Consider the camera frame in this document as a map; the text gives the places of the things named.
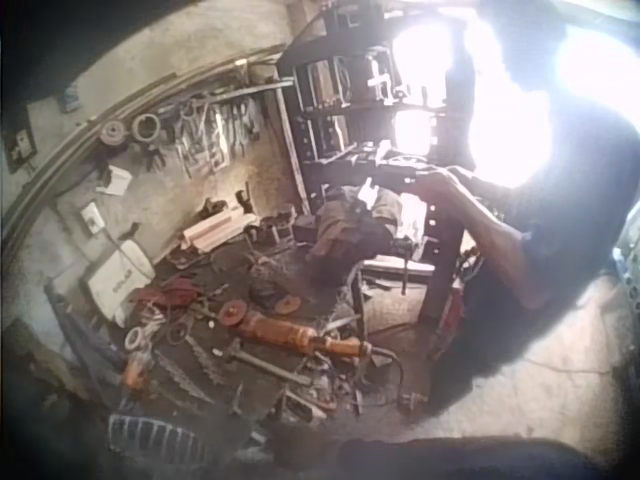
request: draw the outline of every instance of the electrical outlet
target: electrical outlet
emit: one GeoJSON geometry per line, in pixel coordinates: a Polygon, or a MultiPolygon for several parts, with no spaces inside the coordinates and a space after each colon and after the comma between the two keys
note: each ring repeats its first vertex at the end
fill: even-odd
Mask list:
{"type": "Polygon", "coordinates": [[[87,205],[80,214],[82,215],[82,219],[87,225],[87,228],[91,232],[91,235],[95,235],[105,227],[104,219],[102,218],[102,215],[100,215],[100,211],[98,210],[95,202],[91,202],[87,205]]]}

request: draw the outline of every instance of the person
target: person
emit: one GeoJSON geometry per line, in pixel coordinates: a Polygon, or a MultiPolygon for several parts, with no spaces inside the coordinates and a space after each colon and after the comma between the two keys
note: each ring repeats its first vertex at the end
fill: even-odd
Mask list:
{"type": "Polygon", "coordinates": [[[479,0],[477,8],[512,80],[548,94],[552,152],[512,190],[457,167],[416,180],[413,193],[438,198],[484,258],[465,286],[458,334],[430,375],[433,415],[465,396],[475,377],[519,357],[571,307],[611,255],[640,180],[635,128],[559,82],[555,57],[566,25],[551,2],[479,0]],[[504,220],[478,198],[502,207],[504,220]]]}

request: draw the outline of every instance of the workbench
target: workbench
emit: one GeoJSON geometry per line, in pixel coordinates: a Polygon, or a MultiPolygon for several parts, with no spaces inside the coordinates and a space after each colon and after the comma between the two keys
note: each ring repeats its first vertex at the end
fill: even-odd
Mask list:
{"type": "MultiPolygon", "coordinates": [[[[352,269],[342,284],[322,285],[314,283],[311,278],[309,267],[305,261],[307,248],[291,245],[284,250],[280,247],[279,250],[275,255],[270,255],[269,251],[264,251],[262,254],[281,265],[286,271],[286,275],[296,283],[299,292],[304,293],[304,295],[300,295],[303,297],[300,308],[288,316],[278,316],[273,312],[264,311],[251,302],[249,298],[250,263],[246,258],[251,250],[244,241],[223,245],[212,254],[207,254],[206,261],[183,270],[181,276],[189,276],[194,284],[203,288],[205,293],[213,292],[225,284],[228,285],[228,288],[212,301],[210,310],[213,312],[219,311],[227,301],[240,299],[247,302],[251,309],[261,311],[272,318],[300,323],[321,330],[329,321],[350,315],[355,310],[355,313],[360,314],[355,330],[359,336],[366,335],[360,265],[356,265],[352,269]]],[[[167,260],[160,262],[156,266],[156,270],[156,283],[180,272],[167,260]]],[[[177,320],[184,313],[184,310],[170,312],[169,322],[177,320]]],[[[237,337],[220,322],[215,322],[213,329],[209,328],[208,323],[208,318],[195,320],[190,336],[207,352],[211,361],[222,373],[224,385],[214,385],[207,377],[188,342],[170,345],[165,338],[160,338],[155,345],[155,350],[173,361],[209,398],[224,405],[229,412],[232,411],[232,404],[234,404],[244,419],[250,422],[264,419],[281,396],[284,383],[253,367],[237,361],[226,363],[212,355],[212,349],[224,351],[237,337]],[[242,385],[242,391],[234,402],[234,396],[240,385],[242,385]]],[[[243,350],[289,372],[299,371],[305,361],[303,355],[274,346],[244,342],[243,350]]],[[[158,365],[152,370],[151,380],[154,384],[157,382],[162,392],[173,398],[198,406],[199,410],[202,410],[202,407],[207,407],[205,402],[193,398],[179,388],[170,375],[158,365]]],[[[185,421],[197,423],[197,417],[193,418],[188,412],[177,408],[175,403],[168,402],[164,394],[145,401],[144,409],[159,413],[165,411],[165,414],[167,411],[175,410],[181,416],[187,413],[184,416],[185,421]]]]}

